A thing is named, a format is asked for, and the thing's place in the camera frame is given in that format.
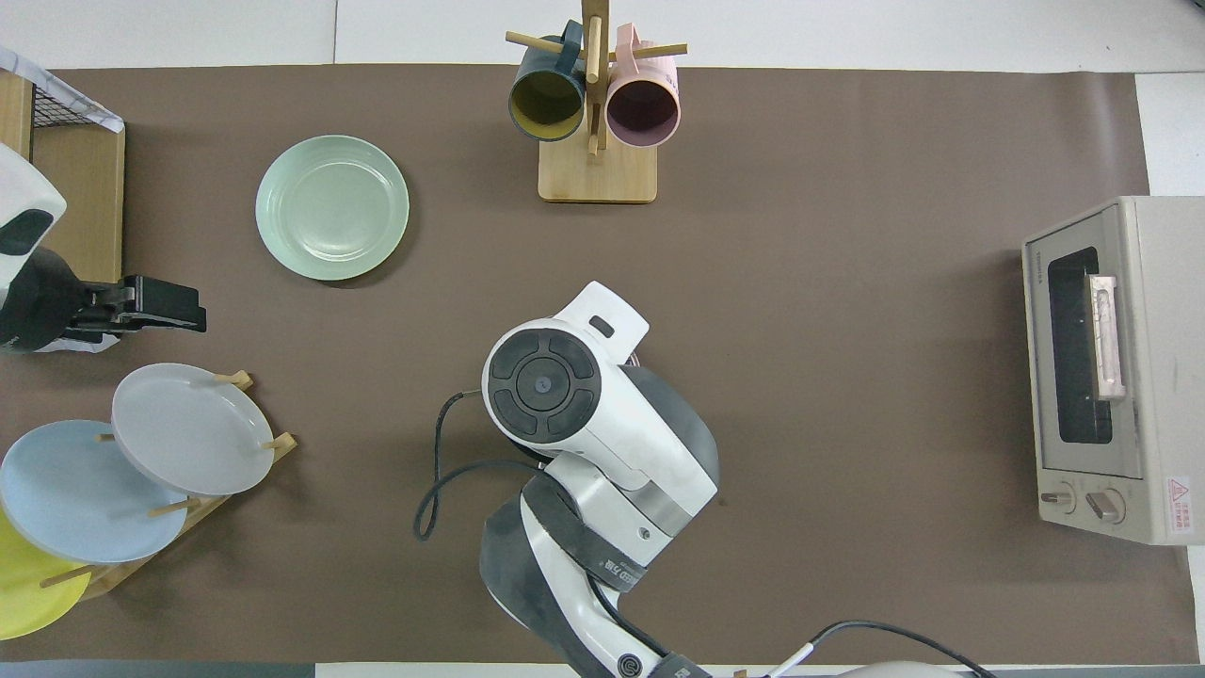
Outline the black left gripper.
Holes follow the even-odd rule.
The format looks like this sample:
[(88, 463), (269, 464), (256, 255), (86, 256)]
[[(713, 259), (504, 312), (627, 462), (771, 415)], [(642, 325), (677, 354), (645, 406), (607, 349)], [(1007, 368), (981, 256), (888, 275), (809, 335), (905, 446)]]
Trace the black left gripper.
[(181, 328), (205, 334), (207, 309), (199, 291), (188, 285), (161, 282), (151, 276), (130, 275), (123, 279), (120, 331), (133, 334), (145, 328)]

